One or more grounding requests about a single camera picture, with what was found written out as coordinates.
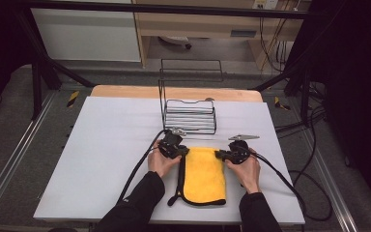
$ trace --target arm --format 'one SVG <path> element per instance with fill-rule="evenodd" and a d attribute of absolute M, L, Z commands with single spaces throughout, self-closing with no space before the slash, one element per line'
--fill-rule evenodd
<path fill-rule="evenodd" d="M 153 209 L 165 193 L 161 178 L 181 157 L 168 159 L 158 149 L 148 156 L 149 172 L 131 195 L 114 206 L 96 226 L 96 232 L 141 231 L 149 222 Z"/>
<path fill-rule="evenodd" d="M 233 164 L 230 160 L 225 162 L 228 168 L 235 172 L 240 183 L 246 189 L 246 195 L 240 202 L 243 231 L 281 231 L 259 187 L 261 166 L 258 160 L 251 156 L 241 164 Z"/>

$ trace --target gray floor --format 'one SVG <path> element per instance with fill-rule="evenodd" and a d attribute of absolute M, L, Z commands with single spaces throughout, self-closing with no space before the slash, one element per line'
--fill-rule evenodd
<path fill-rule="evenodd" d="M 66 62 L 87 79 L 101 84 L 121 85 L 157 85 L 159 59 L 219 59 L 223 63 L 225 80 L 222 83 L 197 83 L 198 86 L 215 88 L 245 89 L 253 87 L 275 75 L 276 72 L 266 70 L 259 72 L 255 68 L 253 58 L 246 52 L 247 43 L 243 41 L 194 39 L 193 48 L 168 44 L 158 39 L 152 40 L 150 63 L 147 68 L 138 64 L 99 64 L 97 62 Z M 38 196 L 44 191 L 50 175 L 62 154 L 62 146 L 68 140 L 71 125 L 78 116 L 85 96 L 90 89 L 78 87 L 66 77 L 64 88 L 56 93 L 53 104 L 27 149 L 12 180 L 9 182 L 0 199 L 0 228 L 10 226 L 17 231 L 48 230 L 51 227 L 87 228 L 87 223 L 47 223 L 32 218 L 39 203 Z M 274 107 L 274 97 L 278 96 L 282 103 L 297 102 L 297 98 L 286 98 L 281 89 L 284 82 L 278 83 L 263 93 L 264 101 L 269 104 L 271 117 L 276 126 L 287 125 L 298 121 L 293 110 Z M 80 94 L 72 108 L 66 104 L 74 89 Z M 32 115 L 32 85 L 28 69 L 20 69 L 13 74 L 11 82 L 5 89 L 0 103 L 0 171 L 10 158 L 17 142 L 26 131 Z M 364 183 L 359 172 L 344 164 L 344 157 L 336 143 L 329 122 L 321 121 L 316 125 L 317 145 L 327 163 L 336 184 L 351 212 L 359 231 L 371 231 L 371 191 Z M 303 133 L 296 133 L 280 139 L 280 145 L 289 169 L 301 169 L 309 157 L 309 148 L 304 141 Z M 318 182 L 318 172 L 313 164 L 306 171 Z M 328 211 L 327 201 L 321 192 L 305 178 L 300 179 L 298 190 L 303 196 L 309 215 L 323 217 Z M 328 221 L 317 222 L 306 219 L 306 231 L 342 231 L 333 214 Z"/>

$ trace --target power cord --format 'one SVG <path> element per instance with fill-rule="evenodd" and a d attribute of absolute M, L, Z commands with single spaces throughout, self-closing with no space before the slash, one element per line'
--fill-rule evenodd
<path fill-rule="evenodd" d="M 287 42 L 278 42 L 278 45 L 276 46 L 275 59 L 276 59 L 276 62 L 279 63 L 279 69 L 281 71 L 283 71 L 282 64 L 285 65 L 287 61 L 286 54 L 287 54 Z"/>
<path fill-rule="evenodd" d="M 316 83 L 313 82 L 312 85 L 309 85 L 309 97 L 314 100 L 315 102 L 321 104 L 325 98 L 326 98 L 326 93 L 321 93 L 321 91 L 317 88 Z"/>
<path fill-rule="evenodd" d="M 119 200 L 117 200 L 118 203 L 119 203 L 120 201 L 122 201 L 123 198 L 125 197 L 126 192 L 128 191 L 128 187 L 130 186 L 130 183 L 131 183 L 131 181 L 133 180 L 133 178 L 134 178 L 134 176 L 135 176 L 135 173 L 137 172 L 138 168 L 141 166 L 141 164 L 143 163 L 143 161 L 146 159 L 146 157 L 149 155 L 149 153 L 153 150 L 153 145 L 155 144 L 155 142 L 157 141 L 157 139 L 159 138 L 159 136 L 160 136 L 162 133 L 164 133 L 164 132 L 167 132 L 167 130 L 161 130 L 161 131 L 156 135 L 155 139 L 153 139 L 152 144 L 150 144 L 149 149 L 147 149 L 147 151 L 144 153 L 143 157 L 140 159 L 140 161 L 135 165 L 134 169 L 131 171 L 131 174 L 130 174 L 130 176 L 128 177 L 128 180 L 126 181 L 125 187 L 123 188 L 122 193 L 120 193 Z"/>
<path fill-rule="evenodd" d="M 334 10 L 336 10 L 336 11 L 333 13 L 333 16 L 329 19 L 329 22 L 321 29 L 321 32 L 319 32 L 315 36 L 315 39 L 311 41 L 311 43 L 307 46 L 307 48 L 300 55 L 298 55 L 293 62 L 291 62 L 288 69 L 284 69 L 284 72 L 282 74 L 280 74 L 277 79 L 282 80 L 282 79 L 286 79 L 286 78 L 291 78 L 294 75 L 298 74 L 299 72 L 302 72 L 304 70 L 304 67 L 309 65 L 308 64 L 309 63 L 309 58 L 312 57 L 312 53 L 314 52 L 314 50 L 316 49 L 316 46 L 317 46 L 316 44 L 318 44 L 320 42 L 320 39 L 325 35 L 325 33 L 329 29 L 330 25 L 337 18 L 340 11 L 343 9 L 345 3 L 346 3 L 346 0 L 342 0 L 341 3 L 340 3 L 340 6 L 338 8 L 335 8 L 336 4 L 335 5 L 332 4 L 331 8 L 332 9 L 335 8 Z M 258 87 L 248 88 L 247 90 L 258 90 Z"/>
<path fill-rule="evenodd" d="M 312 135 L 314 137 L 314 141 L 313 141 L 313 145 L 312 145 L 312 152 L 311 152 L 311 156 L 309 157 L 309 159 L 307 160 L 305 166 L 302 168 L 301 171 L 297 171 L 297 170 L 289 170 L 288 172 L 290 173 L 298 173 L 297 177 L 295 178 L 294 182 L 293 182 L 293 185 L 295 186 L 299 180 L 299 178 L 301 176 L 304 176 L 306 178 L 308 178 L 321 192 L 322 194 L 325 196 L 325 198 L 327 199 L 328 201 L 328 206 L 329 206 L 329 211 L 328 211 L 328 215 L 325 216 L 325 217 L 313 217 L 313 216 L 310 216 L 309 214 L 307 213 L 304 213 L 304 215 L 310 219 L 313 219 L 313 220 L 316 220 L 316 221 L 326 221 L 328 220 L 331 216 L 332 216 L 332 212 L 333 212 L 333 208 L 332 208 L 332 203 L 328 197 L 328 194 L 327 192 L 323 189 L 323 187 L 321 185 L 319 185 L 317 183 L 317 181 L 315 179 L 313 179 L 310 175 L 308 175 L 307 173 L 305 173 L 305 169 L 309 166 L 310 162 L 313 160 L 313 158 L 315 157 L 315 151 L 316 151 L 316 132 L 315 132 L 315 124 L 317 122 L 319 122 L 322 118 L 325 117 L 325 110 L 323 109 L 323 107 L 320 105 L 318 107 L 316 107 L 314 110 L 312 110 L 312 113 L 311 113 L 311 116 L 309 117 L 309 122 L 310 122 L 310 128 L 312 130 Z M 283 130 L 291 130 L 293 128 L 296 128 L 298 126 L 302 126 L 303 125 L 303 122 L 299 122 L 299 123 L 295 123 L 293 125 L 288 125 L 288 126 L 283 126 L 283 127 L 276 127 L 276 128 L 281 128 Z"/>
<path fill-rule="evenodd" d="M 281 181 L 290 189 L 290 191 L 297 197 L 298 201 L 300 202 L 302 206 L 302 213 L 305 215 L 306 213 L 306 205 L 303 201 L 303 198 L 300 196 L 300 193 L 294 188 L 293 185 L 291 185 L 288 180 L 279 172 L 265 157 L 263 157 L 261 154 L 256 152 L 251 152 L 248 149 L 241 147 L 241 146 L 235 146 L 238 149 L 244 150 L 248 152 L 250 155 L 256 157 L 258 160 L 261 160 L 263 163 L 268 165 L 275 173 L 276 175 L 281 179 Z"/>
<path fill-rule="evenodd" d="M 288 0 L 288 1 L 287 1 L 287 3 L 285 4 L 285 7 L 284 7 L 284 9 L 283 9 L 283 11 L 286 11 L 286 10 L 287 10 L 290 1 L 291 1 L 291 0 Z M 282 30 L 282 28 L 283 28 L 285 22 L 287 21 L 287 18 L 279 19 L 278 24 L 276 25 L 276 30 L 275 30 L 275 32 L 274 32 L 274 34 L 273 34 L 272 39 L 271 39 L 271 45 L 272 45 L 272 48 L 270 49 L 270 53 L 269 53 L 268 50 L 267 50 L 267 46 L 265 45 L 265 41 L 264 41 L 264 37 L 263 37 L 263 31 L 264 31 L 264 19 L 263 19 L 262 17 L 260 17 L 259 19 L 260 19 L 260 37 L 261 37 L 261 41 L 260 41 L 260 42 L 261 42 L 261 47 L 262 47 L 263 51 L 264 51 L 265 54 L 266 54 L 267 61 L 268 61 L 268 63 L 270 64 L 271 69 L 272 69 L 272 70 L 279 71 L 279 72 L 282 73 L 282 72 L 283 72 L 283 70 L 282 70 L 282 62 L 279 62 L 279 61 L 278 61 L 278 57 L 276 57 L 276 60 L 279 62 L 279 69 L 278 69 L 278 68 L 273 64 L 273 60 L 272 60 L 272 58 L 271 58 L 271 54 L 273 53 L 273 50 L 274 50 L 274 48 L 275 48 L 275 44 L 274 44 L 274 45 L 272 45 L 272 44 L 273 44 L 274 41 L 277 40 L 277 38 L 278 38 L 278 36 L 279 36 L 279 34 L 280 34 L 280 32 L 281 32 L 281 30 Z M 283 45 L 283 48 L 282 48 L 281 60 L 282 60 L 282 56 L 285 56 L 285 55 L 286 55 L 286 42 L 285 42 L 285 44 Z"/>

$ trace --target yellow towel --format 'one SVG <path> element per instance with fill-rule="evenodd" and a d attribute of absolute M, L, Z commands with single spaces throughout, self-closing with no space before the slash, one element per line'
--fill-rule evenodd
<path fill-rule="evenodd" d="M 215 157 L 215 148 L 190 147 L 182 158 L 179 168 L 179 182 L 176 195 L 168 205 L 174 204 L 178 197 L 191 205 L 224 205 L 225 177 L 223 162 Z"/>

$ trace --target white tabletop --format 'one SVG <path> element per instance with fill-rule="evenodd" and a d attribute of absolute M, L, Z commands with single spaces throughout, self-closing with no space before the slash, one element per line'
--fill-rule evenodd
<path fill-rule="evenodd" d="M 188 135 L 182 144 L 228 150 L 229 137 L 259 135 L 247 140 L 291 180 L 265 103 L 215 101 L 215 135 Z M 52 174 L 34 218 L 47 221 L 99 221 L 115 204 L 133 167 L 162 129 L 158 99 L 88 97 L 69 141 Z M 260 186 L 280 224 L 304 224 L 297 198 L 266 164 L 261 163 Z M 151 223 L 241 223 L 239 203 L 244 195 L 232 171 L 224 168 L 227 203 L 195 207 L 168 199 L 177 185 L 177 167 L 163 178 L 165 195 L 155 207 Z M 138 170 L 128 194 L 147 173 Z"/>

